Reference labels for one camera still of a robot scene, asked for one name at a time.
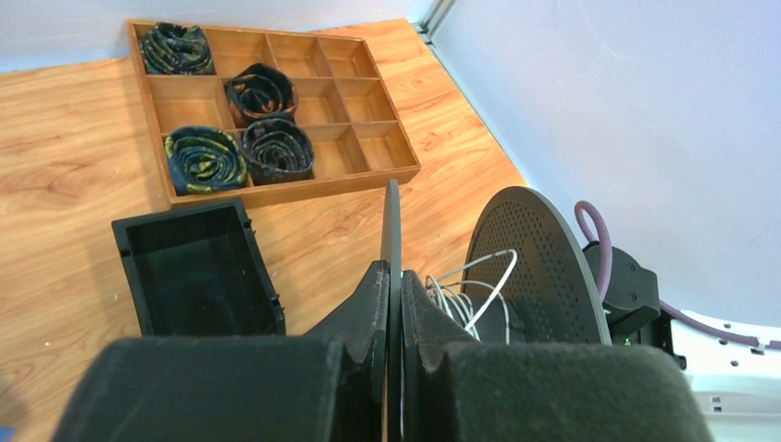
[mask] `black patterned tie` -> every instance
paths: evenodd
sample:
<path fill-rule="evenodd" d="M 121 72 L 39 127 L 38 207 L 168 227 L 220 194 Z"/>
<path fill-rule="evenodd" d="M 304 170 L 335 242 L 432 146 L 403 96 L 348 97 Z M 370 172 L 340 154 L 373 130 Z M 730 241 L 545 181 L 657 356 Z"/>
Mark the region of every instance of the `black patterned tie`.
<path fill-rule="evenodd" d="M 241 153 L 255 184 L 305 180 L 312 176 L 315 154 L 309 137 L 293 122 L 269 118 L 250 124 Z"/>
<path fill-rule="evenodd" d="M 177 195 L 244 187 L 247 163 L 229 134 L 203 126 L 185 126 L 166 138 L 166 157 Z"/>
<path fill-rule="evenodd" d="M 152 75 L 210 76 L 215 63 L 204 30 L 158 22 L 141 37 L 146 72 Z"/>

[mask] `white wall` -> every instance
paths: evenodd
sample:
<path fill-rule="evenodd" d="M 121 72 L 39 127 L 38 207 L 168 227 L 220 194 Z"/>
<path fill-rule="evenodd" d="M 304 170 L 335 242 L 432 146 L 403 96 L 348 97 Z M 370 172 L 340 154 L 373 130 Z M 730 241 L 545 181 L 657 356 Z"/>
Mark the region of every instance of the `white wall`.
<path fill-rule="evenodd" d="M 433 0 L 0 1 L 0 72 L 129 53 L 127 18 L 312 30 L 392 18 L 419 20 Z"/>
<path fill-rule="evenodd" d="M 437 54 L 577 229 L 592 201 L 660 293 L 781 325 L 781 4 L 457 1 Z"/>

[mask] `tray compartment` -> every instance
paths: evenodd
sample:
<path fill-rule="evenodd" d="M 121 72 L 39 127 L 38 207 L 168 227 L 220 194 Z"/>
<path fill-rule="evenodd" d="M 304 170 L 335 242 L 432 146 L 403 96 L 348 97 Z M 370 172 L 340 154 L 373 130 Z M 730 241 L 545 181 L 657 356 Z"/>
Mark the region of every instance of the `tray compartment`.
<path fill-rule="evenodd" d="M 232 78 L 256 63 L 276 67 L 266 34 L 207 29 L 206 38 L 218 76 Z"/>
<path fill-rule="evenodd" d="M 307 134 L 315 151 L 315 180 L 369 170 L 356 134 L 349 125 L 310 127 Z"/>
<path fill-rule="evenodd" d="M 391 102 L 379 80 L 336 80 L 352 122 L 396 120 Z"/>
<path fill-rule="evenodd" d="M 298 93 L 296 123 L 299 126 L 350 121 L 333 80 L 298 78 L 293 79 L 293 85 Z"/>
<path fill-rule="evenodd" d="M 162 134 L 182 126 L 234 129 L 222 82 L 213 76 L 148 76 Z"/>
<path fill-rule="evenodd" d="M 397 122 L 356 124 L 361 151 L 372 170 L 408 168 L 417 163 Z"/>
<path fill-rule="evenodd" d="M 268 34 L 276 67 L 294 77 L 331 76 L 331 67 L 318 39 L 309 36 Z"/>
<path fill-rule="evenodd" d="M 363 41 L 320 39 L 333 76 L 378 78 L 379 74 Z"/>

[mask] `white cable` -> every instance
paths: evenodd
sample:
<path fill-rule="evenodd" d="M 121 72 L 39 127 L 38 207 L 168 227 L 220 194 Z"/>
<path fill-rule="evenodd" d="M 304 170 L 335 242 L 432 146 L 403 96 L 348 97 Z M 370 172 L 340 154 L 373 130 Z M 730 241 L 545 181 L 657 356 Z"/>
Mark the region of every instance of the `white cable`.
<path fill-rule="evenodd" d="M 450 284 L 447 284 L 447 285 L 442 285 L 441 287 L 443 289 L 448 290 L 448 291 L 451 292 L 450 287 L 452 287 L 454 285 L 479 285 L 481 287 L 485 287 L 485 288 L 489 288 L 491 290 L 495 290 L 495 287 L 493 285 L 486 284 L 486 283 L 484 283 L 482 281 L 468 281 L 468 280 L 458 281 L 456 283 L 450 283 Z M 469 301 L 469 297 L 467 297 L 463 293 L 459 293 L 459 295 L 461 295 L 463 297 L 466 297 L 466 299 Z M 505 298 L 502 297 L 502 294 L 499 293 L 499 292 L 496 292 L 496 297 L 502 302 L 502 309 L 505 311 L 505 343 L 507 345 L 509 345 L 510 344 L 510 313 L 509 313 L 509 310 L 507 309 L 507 302 L 505 301 Z"/>
<path fill-rule="evenodd" d="M 509 266 L 505 270 L 502 277 L 499 279 L 499 282 L 496 286 L 489 285 L 488 283 L 484 283 L 481 281 L 459 281 L 447 285 L 440 285 L 440 282 L 442 280 L 449 278 L 454 274 L 463 272 L 464 270 L 469 269 L 470 267 L 473 267 L 474 265 L 479 264 L 480 262 L 485 262 L 487 260 L 491 260 L 499 256 L 507 255 L 508 253 L 512 255 L 512 258 L 510 259 Z M 431 297 L 432 301 L 435 304 L 437 304 L 439 308 L 445 310 L 447 315 L 452 320 L 455 320 L 455 316 L 453 314 L 453 310 L 455 310 L 456 314 L 461 319 L 461 323 L 465 323 L 464 330 L 478 341 L 480 341 L 480 335 L 477 332 L 477 328 L 474 327 L 474 324 L 476 324 L 477 320 L 479 320 L 483 316 L 483 314 L 488 309 L 488 306 L 491 304 L 491 302 L 493 302 L 494 299 L 498 297 L 502 303 L 502 309 L 504 310 L 505 313 L 505 342 L 507 344 L 510 344 L 509 311 L 507 309 L 507 302 L 505 301 L 504 297 L 502 297 L 500 290 L 507 282 L 507 279 L 509 278 L 513 269 L 515 268 L 517 262 L 518 262 L 518 253 L 515 250 L 512 249 L 501 250 L 495 253 L 491 253 L 490 255 L 485 255 L 481 258 L 478 258 L 472 262 L 467 263 L 466 265 L 459 267 L 458 269 L 445 273 L 440 278 L 434 278 L 433 276 L 429 275 L 425 278 L 426 288 L 428 289 L 428 295 L 429 297 Z M 480 308 L 475 313 L 474 307 L 472 305 L 472 301 L 469 299 L 469 297 L 467 297 L 463 293 L 455 293 L 453 290 L 450 289 L 450 287 L 453 287 L 454 285 L 479 285 L 491 289 L 491 294 L 485 300 L 485 303 L 482 306 L 480 306 Z M 443 289 L 450 294 L 449 297 L 444 294 Z"/>

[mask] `black foam pad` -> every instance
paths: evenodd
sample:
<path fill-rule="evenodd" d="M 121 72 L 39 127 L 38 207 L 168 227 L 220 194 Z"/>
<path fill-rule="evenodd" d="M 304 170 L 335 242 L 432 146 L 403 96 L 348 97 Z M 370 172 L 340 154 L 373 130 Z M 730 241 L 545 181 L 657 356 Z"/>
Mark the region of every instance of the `black foam pad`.
<path fill-rule="evenodd" d="M 688 384 L 650 347 L 477 343 L 402 279 L 404 440 L 708 441 Z"/>
<path fill-rule="evenodd" d="M 678 367 L 654 348 L 454 343 L 438 371 L 456 421 L 441 440 L 712 440 Z"/>
<path fill-rule="evenodd" d="M 141 338 L 93 361 L 54 441 L 333 440 L 341 343 Z"/>

